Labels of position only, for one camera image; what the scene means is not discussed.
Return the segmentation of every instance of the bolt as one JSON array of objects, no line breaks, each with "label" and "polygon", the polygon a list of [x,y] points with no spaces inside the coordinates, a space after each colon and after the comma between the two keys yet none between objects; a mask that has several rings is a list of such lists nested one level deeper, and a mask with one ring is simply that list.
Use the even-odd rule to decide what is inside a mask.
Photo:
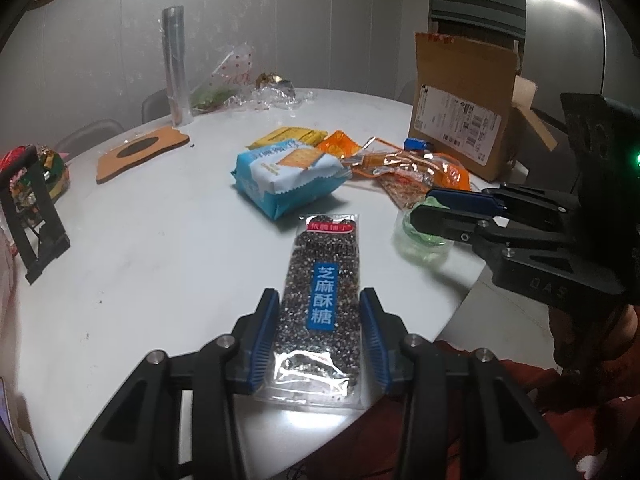
[{"label": "bolt", "polygon": [[164,361],[165,356],[166,354],[162,350],[152,350],[146,355],[146,362],[153,365],[159,365]]},{"label": "bolt", "polygon": [[479,348],[476,350],[476,359],[482,363],[488,363],[494,357],[494,353],[488,348]]},{"label": "bolt", "polygon": [[415,348],[424,343],[424,338],[417,334],[407,334],[404,336],[404,342],[411,348]]},{"label": "bolt", "polygon": [[235,342],[236,338],[231,334],[221,335],[218,339],[216,339],[217,345],[222,348],[230,348]]}]

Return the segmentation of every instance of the cardboard box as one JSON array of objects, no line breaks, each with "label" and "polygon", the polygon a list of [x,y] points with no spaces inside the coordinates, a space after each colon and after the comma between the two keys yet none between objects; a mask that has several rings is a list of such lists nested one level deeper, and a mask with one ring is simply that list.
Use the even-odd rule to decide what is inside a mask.
[{"label": "cardboard box", "polygon": [[516,79],[516,54],[445,34],[415,35],[417,84],[410,137],[427,139],[487,181],[513,167],[524,129],[556,141],[530,110],[535,83]]}]

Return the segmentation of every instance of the cracker image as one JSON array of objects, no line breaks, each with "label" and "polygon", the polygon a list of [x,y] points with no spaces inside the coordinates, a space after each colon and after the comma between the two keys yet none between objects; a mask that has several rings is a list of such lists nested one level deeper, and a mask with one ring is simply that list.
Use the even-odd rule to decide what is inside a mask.
[{"label": "cracker image", "polygon": [[289,166],[290,168],[301,168],[306,170],[318,160],[323,153],[315,148],[298,148],[278,161],[278,166]]}]

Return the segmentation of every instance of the table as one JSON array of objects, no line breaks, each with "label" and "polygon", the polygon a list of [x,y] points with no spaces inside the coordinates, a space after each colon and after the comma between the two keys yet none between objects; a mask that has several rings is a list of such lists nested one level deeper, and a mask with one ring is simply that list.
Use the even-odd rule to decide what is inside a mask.
[{"label": "table", "polygon": [[[383,98],[320,90],[297,110],[199,116],[180,128],[191,136],[188,145],[100,186],[101,154],[168,119],[70,161],[71,186],[56,208],[71,248],[31,286],[19,264],[16,291],[16,391],[52,478],[151,349],[195,351],[252,312],[265,287],[282,290],[297,215],[272,222],[239,195],[229,174],[236,154],[280,126],[341,129],[356,142],[380,136],[401,144],[411,111]],[[372,183],[348,182],[303,212],[360,215],[361,285],[375,286],[388,312],[430,340],[484,267],[458,245],[437,272],[404,261],[391,243],[398,211]],[[187,431],[188,399],[185,406]],[[293,412],[238,398],[248,477],[268,478],[293,465],[361,413]],[[186,459],[189,446],[180,453]]]}]

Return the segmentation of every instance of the blue wrapper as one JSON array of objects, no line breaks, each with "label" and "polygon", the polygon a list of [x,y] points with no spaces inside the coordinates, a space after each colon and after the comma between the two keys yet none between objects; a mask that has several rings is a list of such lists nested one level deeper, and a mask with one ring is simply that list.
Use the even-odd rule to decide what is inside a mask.
[{"label": "blue wrapper", "polygon": [[238,155],[236,188],[275,220],[328,195],[351,177],[340,160],[298,140],[283,140]]}]

